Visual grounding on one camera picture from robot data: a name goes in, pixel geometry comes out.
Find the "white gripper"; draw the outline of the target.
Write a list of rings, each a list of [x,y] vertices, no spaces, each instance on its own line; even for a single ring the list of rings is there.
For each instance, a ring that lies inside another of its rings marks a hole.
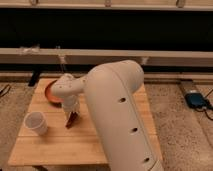
[[[66,125],[71,126],[73,123],[72,112],[78,112],[80,108],[79,100],[77,96],[69,96],[65,98],[62,102],[62,108],[66,113]]]

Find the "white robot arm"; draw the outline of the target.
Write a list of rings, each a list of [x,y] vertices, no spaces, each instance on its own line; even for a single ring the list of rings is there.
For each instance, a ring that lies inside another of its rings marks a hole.
[[[66,73],[51,87],[67,105],[73,95],[85,96],[111,171],[164,171],[133,97],[143,80],[142,67],[124,60],[98,65],[78,79]]]

